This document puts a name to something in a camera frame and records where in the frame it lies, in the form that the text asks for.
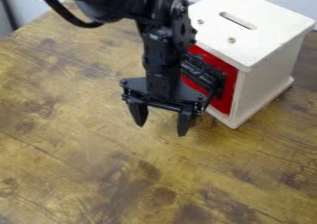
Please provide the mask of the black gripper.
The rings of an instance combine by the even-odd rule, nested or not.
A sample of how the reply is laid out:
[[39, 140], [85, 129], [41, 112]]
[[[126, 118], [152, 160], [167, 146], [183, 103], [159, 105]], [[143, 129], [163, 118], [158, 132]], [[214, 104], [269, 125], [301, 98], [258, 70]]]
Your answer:
[[203, 111], [206, 97], [180, 80], [182, 54], [174, 46], [172, 34], [167, 31], [142, 33], [144, 76], [120, 81], [123, 100], [139, 127], [143, 126], [148, 107], [178, 113], [176, 134], [187, 134], [192, 117]]

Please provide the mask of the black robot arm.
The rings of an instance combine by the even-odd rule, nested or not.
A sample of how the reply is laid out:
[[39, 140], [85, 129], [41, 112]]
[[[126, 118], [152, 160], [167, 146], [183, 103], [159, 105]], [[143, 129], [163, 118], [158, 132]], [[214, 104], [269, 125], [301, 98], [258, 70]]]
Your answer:
[[187, 0], [43, 0], [80, 28], [98, 28], [120, 19], [136, 23], [143, 43], [146, 75], [120, 80], [123, 100], [138, 126], [148, 108], [178, 113], [176, 133], [187, 134], [191, 122], [205, 111], [207, 98], [180, 80], [180, 71], [195, 58], [197, 29], [191, 26]]

